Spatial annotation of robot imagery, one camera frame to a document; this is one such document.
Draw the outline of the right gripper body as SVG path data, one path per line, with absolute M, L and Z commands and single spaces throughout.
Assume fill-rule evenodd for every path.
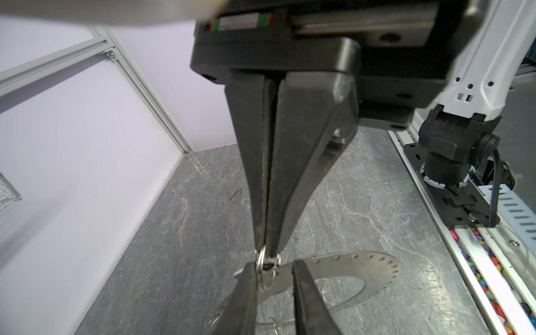
M 354 77 L 360 103 L 427 107 L 483 25 L 488 1 L 229 1 L 195 28 L 191 69 L 224 85 L 235 71 Z

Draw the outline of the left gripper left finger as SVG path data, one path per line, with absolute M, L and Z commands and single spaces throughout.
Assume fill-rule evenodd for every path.
M 212 334 L 255 334 L 258 310 L 257 274 L 254 262 L 245 265 Z

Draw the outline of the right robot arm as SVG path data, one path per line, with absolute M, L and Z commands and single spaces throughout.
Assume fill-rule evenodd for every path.
M 191 69 L 224 86 L 256 251 L 283 251 L 359 127 L 428 108 L 425 175 L 462 183 L 534 40 L 534 1 L 229 1 L 199 19 Z

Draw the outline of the grey perforated ring disc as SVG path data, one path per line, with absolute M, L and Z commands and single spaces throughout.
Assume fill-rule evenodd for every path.
M 376 251 L 332 253 L 307 258 L 304 262 L 314 280 L 354 277 L 363 282 L 363 289 L 351 298 L 328 308 L 332 314 L 352 308 L 385 290 L 395 282 L 399 274 L 398 260 L 391 255 Z M 292 265 L 288 263 L 269 270 L 268 283 L 267 288 L 258 291 L 260 304 L 291 289 Z

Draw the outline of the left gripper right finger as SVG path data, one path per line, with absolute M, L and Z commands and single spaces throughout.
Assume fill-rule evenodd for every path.
M 307 264 L 303 260 L 295 260 L 292 273 L 296 334 L 341 335 Z

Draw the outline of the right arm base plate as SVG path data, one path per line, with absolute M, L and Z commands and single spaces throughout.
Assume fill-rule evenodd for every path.
M 473 227 L 480 224 L 486 228 L 495 228 L 501 222 L 498 216 L 500 181 L 491 186 L 491 202 L 487 202 L 470 182 L 470 164 L 462 164 L 436 152 L 429 152 L 418 143 L 405 145 L 403 153 L 410 160 L 410 167 L 416 171 L 417 179 L 423 183 L 447 227 Z

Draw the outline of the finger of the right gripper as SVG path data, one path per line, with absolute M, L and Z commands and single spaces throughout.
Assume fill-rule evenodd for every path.
M 272 167 L 276 82 L 257 73 L 234 72 L 225 95 L 251 200 L 254 245 L 265 245 Z
M 267 236 L 271 257 L 283 251 L 312 193 L 357 132 L 353 76 L 290 72 L 276 105 Z

